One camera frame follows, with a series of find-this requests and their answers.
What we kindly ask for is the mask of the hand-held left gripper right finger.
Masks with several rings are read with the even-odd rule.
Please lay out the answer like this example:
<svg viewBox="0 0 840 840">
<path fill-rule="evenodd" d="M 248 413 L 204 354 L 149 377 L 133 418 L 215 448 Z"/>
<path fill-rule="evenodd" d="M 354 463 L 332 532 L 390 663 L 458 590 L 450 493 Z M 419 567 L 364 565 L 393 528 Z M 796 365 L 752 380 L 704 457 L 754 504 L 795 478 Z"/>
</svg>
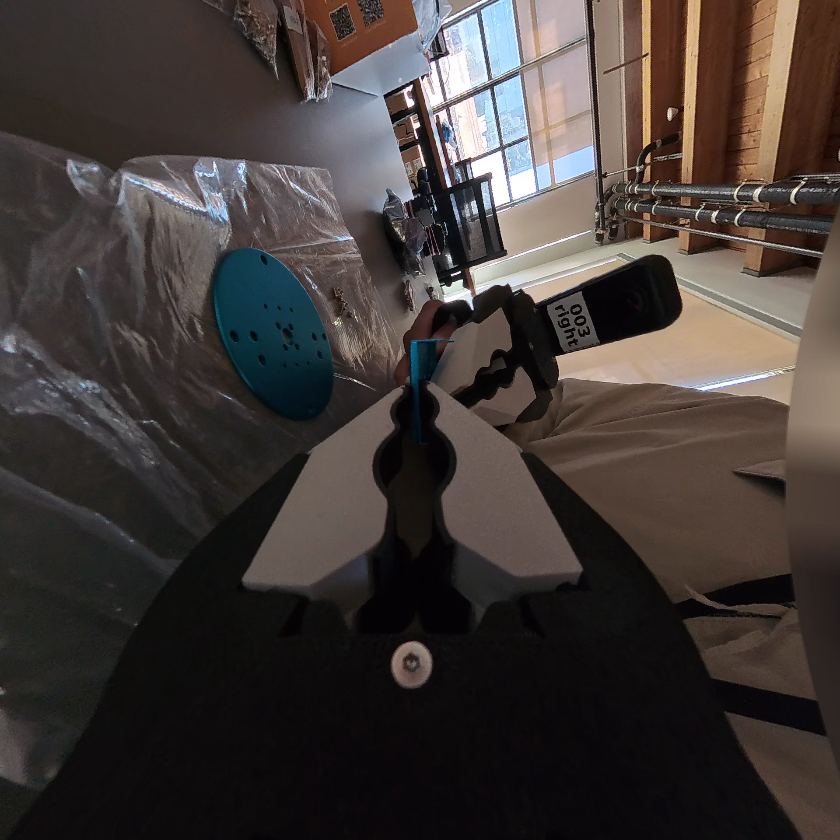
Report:
<svg viewBox="0 0 840 840">
<path fill-rule="evenodd" d="M 518 446 L 431 383 L 420 430 L 420 623 L 477 624 L 496 603 L 579 583 Z"/>
</svg>

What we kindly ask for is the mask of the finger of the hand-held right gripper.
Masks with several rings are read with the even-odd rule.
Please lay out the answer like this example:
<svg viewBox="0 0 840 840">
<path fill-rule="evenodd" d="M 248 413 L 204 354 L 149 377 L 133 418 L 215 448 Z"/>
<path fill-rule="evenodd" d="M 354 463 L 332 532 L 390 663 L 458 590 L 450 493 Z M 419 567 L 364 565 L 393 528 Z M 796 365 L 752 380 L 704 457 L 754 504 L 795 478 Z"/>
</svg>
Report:
<svg viewBox="0 0 840 840">
<path fill-rule="evenodd" d="M 480 322 L 468 322 L 446 344 L 436 367 L 436 385 L 451 396 L 464 391 L 490 366 L 495 352 L 506 353 L 511 347 L 510 326 L 502 308 Z"/>
<path fill-rule="evenodd" d="M 531 378 L 520 367 L 478 371 L 472 379 L 461 372 L 459 387 L 459 401 L 491 426 L 514 423 L 536 399 Z"/>
</svg>

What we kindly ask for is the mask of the blue U-shaped metal bracket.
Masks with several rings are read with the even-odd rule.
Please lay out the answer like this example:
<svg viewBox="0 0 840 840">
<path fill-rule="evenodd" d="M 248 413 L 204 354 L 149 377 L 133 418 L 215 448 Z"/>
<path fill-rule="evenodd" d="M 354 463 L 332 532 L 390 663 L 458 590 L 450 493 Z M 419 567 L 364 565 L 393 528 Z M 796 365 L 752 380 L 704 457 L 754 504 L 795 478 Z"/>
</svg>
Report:
<svg viewBox="0 0 840 840">
<path fill-rule="evenodd" d="M 434 433 L 439 400 L 430 388 L 438 367 L 438 346 L 451 342 L 451 339 L 420 339 L 411 342 L 408 353 L 409 385 L 412 397 L 411 429 L 415 445 L 428 445 L 430 434 Z"/>
</svg>

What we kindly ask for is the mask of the blue round metal plate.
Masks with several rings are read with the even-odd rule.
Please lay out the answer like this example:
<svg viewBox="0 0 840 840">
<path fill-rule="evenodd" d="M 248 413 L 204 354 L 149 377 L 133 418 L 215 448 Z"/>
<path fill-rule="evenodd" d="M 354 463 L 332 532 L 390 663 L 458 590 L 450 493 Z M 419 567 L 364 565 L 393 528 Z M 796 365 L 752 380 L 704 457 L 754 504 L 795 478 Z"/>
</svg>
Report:
<svg viewBox="0 0 840 840">
<path fill-rule="evenodd" d="M 248 389 L 294 421 L 322 414 L 333 393 L 333 356 L 319 310 L 276 257 L 239 248 L 213 276 L 220 338 Z"/>
</svg>

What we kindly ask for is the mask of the grey desk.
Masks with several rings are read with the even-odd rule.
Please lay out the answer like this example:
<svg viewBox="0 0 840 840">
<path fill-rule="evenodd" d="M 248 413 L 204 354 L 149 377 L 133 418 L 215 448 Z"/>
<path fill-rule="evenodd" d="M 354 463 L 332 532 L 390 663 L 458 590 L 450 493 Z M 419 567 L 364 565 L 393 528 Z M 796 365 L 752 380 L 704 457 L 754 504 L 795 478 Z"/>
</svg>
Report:
<svg viewBox="0 0 840 840">
<path fill-rule="evenodd" d="M 397 170 L 387 123 L 382 100 L 364 93 L 300 105 L 287 71 L 273 78 L 233 26 L 201 2 L 2 2 L 2 133 L 113 172 L 164 156 L 324 169 L 377 290 L 396 279 L 385 237 L 374 232 Z M 277 513 L 285 486 L 274 475 L 282 465 L 257 469 L 249 493 L 212 526 L 236 511 L 218 535 L 224 549 L 238 546 L 239 531 L 255 537 Z M 200 627 L 193 600 L 190 593 L 167 598 L 184 608 L 177 622 L 156 634 L 144 624 L 139 633 L 140 619 L 123 646 L 119 676 L 131 665 L 134 678 L 130 711 L 183 705 L 172 681 L 155 681 L 163 663 L 142 665 L 139 655 L 180 653 L 182 631 Z M 431 806 L 395 769 L 379 780 L 362 748 L 336 753 L 328 736 L 304 742 L 304 760 L 287 767 L 290 737 L 280 733 L 267 793 L 255 807 L 242 802 L 243 774 L 200 790 L 204 803 L 185 801 L 164 778 L 168 764 L 140 766 L 115 745 L 89 750 L 84 741 L 70 770 L 59 767 L 43 789 L 2 785 L 2 810 L 12 813 L 2 823 L 15 825 L 15 838 L 445 836 L 444 825 L 429 822 Z"/>
</svg>

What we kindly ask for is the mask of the person's right hand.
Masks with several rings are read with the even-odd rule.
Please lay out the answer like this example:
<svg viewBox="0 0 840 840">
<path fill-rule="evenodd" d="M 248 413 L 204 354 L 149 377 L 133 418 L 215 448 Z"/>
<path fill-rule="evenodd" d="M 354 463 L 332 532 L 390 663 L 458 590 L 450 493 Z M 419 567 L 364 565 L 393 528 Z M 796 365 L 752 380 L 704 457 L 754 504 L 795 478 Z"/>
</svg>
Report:
<svg viewBox="0 0 840 840">
<path fill-rule="evenodd" d="M 411 361 L 409 354 L 412 342 L 420 340 L 448 341 L 457 330 L 457 321 L 451 316 L 447 316 L 446 322 L 441 324 L 438 329 L 433 329 L 436 313 L 443 306 L 444 303 L 439 300 L 427 301 L 417 314 L 411 328 L 404 333 L 402 340 L 404 354 L 394 372 L 394 381 L 397 386 L 403 386 L 410 381 Z"/>
</svg>

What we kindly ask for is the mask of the black mesh cart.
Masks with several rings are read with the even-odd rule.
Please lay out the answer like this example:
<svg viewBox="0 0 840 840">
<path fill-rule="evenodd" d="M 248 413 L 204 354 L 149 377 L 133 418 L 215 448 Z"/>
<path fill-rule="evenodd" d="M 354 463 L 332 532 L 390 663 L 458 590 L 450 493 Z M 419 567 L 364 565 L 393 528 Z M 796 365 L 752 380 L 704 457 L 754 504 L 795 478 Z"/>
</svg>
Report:
<svg viewBox="0 0 840 840">
<path fill-rule="evenodd" d="M 492 180 L 493 174 L 481 174 L 432 193 L 433 219 L 444 232 L 444 243 L 433 256 L 443 287 L 464 280 L 468 270 L 508 256 Z"/>
</svg>

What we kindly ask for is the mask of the crumpled silver foil bag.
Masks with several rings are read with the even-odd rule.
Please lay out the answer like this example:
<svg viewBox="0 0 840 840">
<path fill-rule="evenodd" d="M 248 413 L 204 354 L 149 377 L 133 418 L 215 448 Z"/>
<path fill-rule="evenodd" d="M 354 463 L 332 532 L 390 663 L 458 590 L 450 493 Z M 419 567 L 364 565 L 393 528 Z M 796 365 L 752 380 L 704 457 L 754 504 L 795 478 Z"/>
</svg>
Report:
<svg viewBox="0 0 840 840">
<path fill-rule="evenodd" d="M 382 221 L 392 255 L 403 273 L 424 276 L 426 228 L 418 218 L 408 214 L 406 205 L 391 188 L 386 190 Z"/>
</svg>

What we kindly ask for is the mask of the curved black pipe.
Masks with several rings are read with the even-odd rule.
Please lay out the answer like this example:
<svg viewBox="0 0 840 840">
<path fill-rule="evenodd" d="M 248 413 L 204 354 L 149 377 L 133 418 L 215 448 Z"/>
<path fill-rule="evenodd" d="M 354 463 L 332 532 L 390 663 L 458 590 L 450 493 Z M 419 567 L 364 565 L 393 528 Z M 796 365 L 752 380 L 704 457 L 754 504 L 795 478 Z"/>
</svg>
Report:
<svg viewBox="0 0 840 840">
<path fill-rule="evenodd" d="M 663 146 L 676 144 L 681 140 L 682 131 L 679 130 L 676 133 L 668 134 L 664 138 L 656 139 L 646 144 L 645 147 L 643 147 L 643 149 L 639 153 L 639 156 L 637 157 L 636 175 L 633 183 L 635 185 L 640 185 L 641 183 L 643 183 L 645 173 L 648 171 L 648 168 L 653 161 L 652 155 L 654 154 L 654 152 L 661 149 Z"/>
</svg>

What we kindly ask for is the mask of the wooden shelf with boxes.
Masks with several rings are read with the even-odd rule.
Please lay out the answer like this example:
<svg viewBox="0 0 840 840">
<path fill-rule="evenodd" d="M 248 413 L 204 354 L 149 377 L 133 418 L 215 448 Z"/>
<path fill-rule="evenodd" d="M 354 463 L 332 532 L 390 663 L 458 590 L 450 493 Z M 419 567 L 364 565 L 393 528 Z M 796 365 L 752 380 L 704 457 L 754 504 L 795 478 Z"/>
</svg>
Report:
<svg viewBox="0 0 840 840">
<path fill-rule="evenodd" d="M 421 171 L 434 191 L 455 184 L 455 170 L 444 144 L 443 124 L 432 102 L 430 73 L 384 95 L 405 174 L 415 191 Z"/>
</svg>

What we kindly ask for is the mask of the large grid window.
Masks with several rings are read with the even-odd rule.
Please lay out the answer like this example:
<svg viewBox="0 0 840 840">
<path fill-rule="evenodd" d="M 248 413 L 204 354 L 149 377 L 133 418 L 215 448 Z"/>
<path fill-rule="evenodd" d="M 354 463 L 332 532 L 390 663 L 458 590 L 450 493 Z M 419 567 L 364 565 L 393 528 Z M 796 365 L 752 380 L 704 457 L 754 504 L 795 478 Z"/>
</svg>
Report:
<svg viewBox="0 0 840 840">
<path fill-rule="evenodd" d="M 595 170 L 582 1 L 477 2 L 443 26 L 425 90 L 454 164 L 506 207 Z"/>
</svg>

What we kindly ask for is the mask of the bubble wrap pouch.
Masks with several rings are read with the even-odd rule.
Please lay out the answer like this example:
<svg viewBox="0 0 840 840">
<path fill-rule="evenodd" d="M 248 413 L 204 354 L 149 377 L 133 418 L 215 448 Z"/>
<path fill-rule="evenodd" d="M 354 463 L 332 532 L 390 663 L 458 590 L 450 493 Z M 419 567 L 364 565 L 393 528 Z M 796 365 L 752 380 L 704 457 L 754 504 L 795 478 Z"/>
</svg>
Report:
<svg viewBox="0 0 840 840">
<path fill-rule="evenodd" d="M 452 12 L 446 1 L 412 1 L 417 33 L 424 54 L 430 61 L 448 54 L 443 35 L 444 22 Z"/>
</svg>

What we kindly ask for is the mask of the large clear plastic bag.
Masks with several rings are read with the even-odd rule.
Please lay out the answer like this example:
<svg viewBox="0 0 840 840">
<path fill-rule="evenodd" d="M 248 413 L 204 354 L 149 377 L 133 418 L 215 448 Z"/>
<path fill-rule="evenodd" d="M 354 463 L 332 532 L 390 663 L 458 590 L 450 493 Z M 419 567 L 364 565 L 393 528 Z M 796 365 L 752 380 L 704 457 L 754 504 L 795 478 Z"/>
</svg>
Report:
<svg viewBox="0 0 840 840">
<path fill-rule="evenodd" d="M 177 565 L 249 493 L 210 279 L 223 167 L 2 133 L 2 785 L 38 791 Z"/>
</svg>

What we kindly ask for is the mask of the orange cardboard box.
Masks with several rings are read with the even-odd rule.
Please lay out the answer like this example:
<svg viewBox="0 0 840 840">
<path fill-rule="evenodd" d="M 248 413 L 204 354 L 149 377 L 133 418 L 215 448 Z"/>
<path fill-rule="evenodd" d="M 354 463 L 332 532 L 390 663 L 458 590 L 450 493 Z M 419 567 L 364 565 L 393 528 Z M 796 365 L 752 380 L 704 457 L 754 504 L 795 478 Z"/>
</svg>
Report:
<svg viewBox="0 0 840 840">
<path fill-rule="evenodd" d="M 332 82 L 389 96 L 430 70 L 411 1 L 306 1 L 330 49 Z"/>
</svg>

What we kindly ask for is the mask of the pile of clear screw bags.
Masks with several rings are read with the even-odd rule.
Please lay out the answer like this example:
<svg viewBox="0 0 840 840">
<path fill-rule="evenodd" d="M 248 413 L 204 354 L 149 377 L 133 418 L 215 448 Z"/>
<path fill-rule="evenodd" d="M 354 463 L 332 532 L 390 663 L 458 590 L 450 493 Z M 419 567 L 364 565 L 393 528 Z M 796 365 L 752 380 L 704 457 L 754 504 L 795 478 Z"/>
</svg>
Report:
<svg viewBox="0 0 840 840">
<path fill-rule="evenodd" d="M 301 99 L 331 99 L 330 45 L 303 1 L 236 1 L 232 18 L 273 78 L 280 78 L 278 57 L 285 51 Z"/>
</svg>

